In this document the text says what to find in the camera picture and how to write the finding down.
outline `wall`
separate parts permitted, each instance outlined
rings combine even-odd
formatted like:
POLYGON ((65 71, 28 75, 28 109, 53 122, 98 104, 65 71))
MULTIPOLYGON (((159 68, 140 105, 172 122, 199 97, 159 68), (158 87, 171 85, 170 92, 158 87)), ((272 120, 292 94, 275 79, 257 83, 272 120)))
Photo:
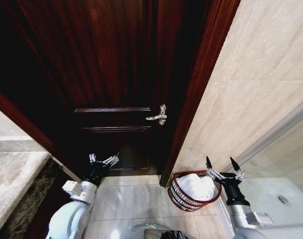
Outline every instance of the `wall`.
POLYGON ((0 111, 0 139, 3 137, 30 138, 20 127, 0 111))
POLYGON ((303 0, 242 0, 174 172, 223 170, 303 101, 303 0))
POLYGON ((45 150, 0 111, 0 153, 32 151, 45 150))

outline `drain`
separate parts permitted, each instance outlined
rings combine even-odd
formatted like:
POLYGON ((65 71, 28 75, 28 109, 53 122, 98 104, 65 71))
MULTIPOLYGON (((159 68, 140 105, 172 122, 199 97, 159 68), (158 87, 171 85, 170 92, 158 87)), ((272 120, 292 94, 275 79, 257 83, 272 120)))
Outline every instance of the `drain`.
POLYGON ((289 200, 285 196, 282 196, 282 195, 278 195, 278 199, 284 204, 287 204, 289 202, 289 200))

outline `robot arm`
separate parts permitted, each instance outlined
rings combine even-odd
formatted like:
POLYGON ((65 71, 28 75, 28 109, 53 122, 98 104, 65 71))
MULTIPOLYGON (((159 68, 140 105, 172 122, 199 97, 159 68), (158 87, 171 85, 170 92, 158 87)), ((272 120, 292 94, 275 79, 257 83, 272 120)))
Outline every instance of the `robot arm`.
POLYGON ((90 154, 90 162, 94 166, 90 176, 81 183, 68 180, 64 184, 62 188, 71 195, 73 202, 62 206, 52 216, 46 239, 81 239, 103 174, 118 161, 118 155, 96 161, 95 154, 90 154))
POLYGON ((257 225, 272 224, 272 220, 267 213, 252 212, 250 203, 241 193, 238 185, 242 182, 244 171, 230 157, 235 173, 218 173, 212 169, 209 158, 206 158, 207 173, 213 180, 221 184, 227 195, 227 206, 231 210, 231 219, 233 220, 235 237, 234 239, 266 239, 266 237, 254 230, 257 225))

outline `red wicker basket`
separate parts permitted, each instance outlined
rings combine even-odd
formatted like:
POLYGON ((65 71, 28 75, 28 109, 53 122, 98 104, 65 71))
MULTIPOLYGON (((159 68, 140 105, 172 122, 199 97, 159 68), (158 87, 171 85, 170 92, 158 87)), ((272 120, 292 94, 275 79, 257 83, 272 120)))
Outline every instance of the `red wicker basket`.
POLYGON ((208 176, 206 171, 191 171, 191 172, 181 172, 175 173, 173 175, 173 181, 168 188, 168 195, 171 201, 180 209, 187 211, 187 212, 194 212, 203 206, 216 201, 221 193, 221 185, 214 181, 215 190, 214 190, 214 197, 209 201, 198 201, 190 196, 188 196, 178 185, 177 178, 185 176, 187 174, 195 173, 199 177, 208 176))

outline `door frame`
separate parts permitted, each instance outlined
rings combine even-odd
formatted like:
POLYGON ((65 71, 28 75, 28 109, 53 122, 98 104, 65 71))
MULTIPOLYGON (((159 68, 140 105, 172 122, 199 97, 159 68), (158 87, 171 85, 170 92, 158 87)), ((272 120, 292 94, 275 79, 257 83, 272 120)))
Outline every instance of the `door frame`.
POLYGON ((240 0, 212 1, 207 20, 204 23, 198 53, 190 71, 185 101, 175 127, 168 160, 161 174, 160 185, 163 187, 168 184, 239 4, 240 0))
MULTIPOLYGON (((189 71, 190 80, 180 108, 180 115, 173 129, 172 144, 168 149, 167 160, 159 182, 161 186, 165 187, 170 179, 239 3, 240 0, 213 0, 211 3, 211 8, 202 26, 203 30, 199 34, 200 43, 189 71)), ((73 170, 73 165, 68 157, 1 92, 0 110, 49 153, 73 170)))

